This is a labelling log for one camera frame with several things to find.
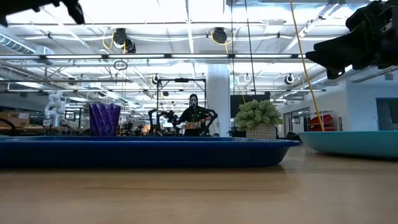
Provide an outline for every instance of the white robot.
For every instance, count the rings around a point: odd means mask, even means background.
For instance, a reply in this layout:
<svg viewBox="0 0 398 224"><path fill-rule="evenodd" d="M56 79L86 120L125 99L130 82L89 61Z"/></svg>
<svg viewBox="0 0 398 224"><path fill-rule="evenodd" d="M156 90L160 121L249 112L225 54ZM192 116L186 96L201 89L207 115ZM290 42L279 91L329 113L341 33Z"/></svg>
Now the white robot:
<svg viewBox="0 0 398 224"><path fill-rule="evenodd" d="M43 126L49 127L52 125L58 127L60 125L60 114L65 113L65 102L61 101L62 94L62 91L53 91L49 95L49 103L44 109L45 119Z"/></svg>

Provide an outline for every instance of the pillar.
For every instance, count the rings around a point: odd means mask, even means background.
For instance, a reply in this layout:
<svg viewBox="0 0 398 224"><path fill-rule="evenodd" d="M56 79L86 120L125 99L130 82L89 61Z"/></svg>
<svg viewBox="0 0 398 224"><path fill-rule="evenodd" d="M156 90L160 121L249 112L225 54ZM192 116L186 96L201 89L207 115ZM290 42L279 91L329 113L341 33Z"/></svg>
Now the pillar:
<svg viewBox="0 0 398 224"><path fill-rule="evenodd" d="M231 123L229 65L208 65L206 85L208 108L218 114L218 119L209 128L210 134L219 133L220 137L228 137Z"/></svg>

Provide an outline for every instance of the scream mask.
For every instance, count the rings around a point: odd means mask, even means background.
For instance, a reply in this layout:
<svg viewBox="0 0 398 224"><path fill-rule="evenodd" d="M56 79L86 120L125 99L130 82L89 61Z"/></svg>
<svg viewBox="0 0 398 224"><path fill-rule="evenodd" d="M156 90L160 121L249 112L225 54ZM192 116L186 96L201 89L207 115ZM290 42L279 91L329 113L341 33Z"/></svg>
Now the scream mask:
<svg viewBox="0 0 398 224"><path fill-rule="evenodd" d="M198 96L196 94L192 94L189 96L189 106L193 109L196 109L198 106Z"/></svg>

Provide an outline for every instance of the wooden table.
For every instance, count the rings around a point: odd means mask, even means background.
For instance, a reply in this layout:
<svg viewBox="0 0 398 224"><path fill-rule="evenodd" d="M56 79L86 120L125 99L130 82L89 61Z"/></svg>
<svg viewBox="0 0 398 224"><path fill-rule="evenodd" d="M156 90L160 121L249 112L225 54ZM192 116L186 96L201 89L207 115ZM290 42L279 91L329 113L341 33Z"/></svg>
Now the wooden table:
<svg viewBox="0 0 398 224"><path fill-rule="evenodd" d="M262 169L3 170L0 223L398 223L398 163L291 149Z"/></svg>

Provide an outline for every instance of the white pot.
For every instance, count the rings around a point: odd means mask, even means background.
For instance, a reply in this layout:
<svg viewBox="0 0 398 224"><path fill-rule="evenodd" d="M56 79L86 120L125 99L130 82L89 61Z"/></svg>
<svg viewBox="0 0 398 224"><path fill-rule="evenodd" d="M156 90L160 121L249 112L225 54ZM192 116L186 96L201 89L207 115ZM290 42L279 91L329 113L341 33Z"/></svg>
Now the white pot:
<svg viewBox="0 0 398 224"><path fill-rule="evenodd" d="M272 124L259 124L246 130L246 137L254 139L276 139L276 128Z"/></svg>

